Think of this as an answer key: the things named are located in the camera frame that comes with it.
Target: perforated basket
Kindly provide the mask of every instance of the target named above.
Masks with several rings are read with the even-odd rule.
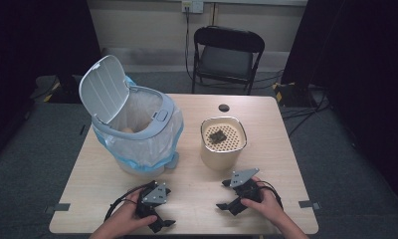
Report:
[[[221,131],[225,139],[215,142],[211,135]],[[242,149],[247,144],[245,130],[235,118],[222,117],[206,119],[201,125],[202,161],[215,170],[234,166]]]

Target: gray lid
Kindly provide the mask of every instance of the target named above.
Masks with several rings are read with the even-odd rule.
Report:
[[[129,95],[124,69],[115,56],[96,62],[79,86],[82,103],[92,117],[109,123],[121,110]]]

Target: wooden table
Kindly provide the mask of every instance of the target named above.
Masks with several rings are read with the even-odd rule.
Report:
[[[311,207],[300,208],[308,200],[298,163],[293,153],[275,99],[269,97],[168,95],[181,108],[184,130],[177,144],[180,155],[175,169],[166,169],[155,179],[171,189],[168,202],[156,208],[164,219],[176,220],[158,234],[277,234],[269,221],[252,209],[237,216],[221,211],[216,203],[231,202],[234,190],[221,182],[233,170],[258,167],[257,176],[268,181],[282,198],[285,212],[306,233],[314,234],[318,225]],[[218,106],[230,110],[222,113]],[[243,125],[247,146],[234,168],[213,171],[200,157],[200,125],[214,117],[234,117]],[[60,203],[70,203],[68,211],[56,211],[53,233],[92,233],[117,198],[127,189],[147,183],[151,178],[134,176],[121,170],[112,155],[98,142],[90,129]],[[134,234],[153,234],[142,228]]]

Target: wall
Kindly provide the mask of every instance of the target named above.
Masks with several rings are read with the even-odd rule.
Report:
[[[88,1],[102,53],[114,54],[132,71],[184,69],[186,16],[178,1]],[[250,30],[266,42],[260,70],[283,69],[304,6],[204,3],[189,15],[189,63],[193,34],[212,24]]]

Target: chair seat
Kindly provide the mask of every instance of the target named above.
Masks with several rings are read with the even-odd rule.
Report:
[[[207,46],[203,50],[197,73],[249,80],[252,64],[252,53]]]

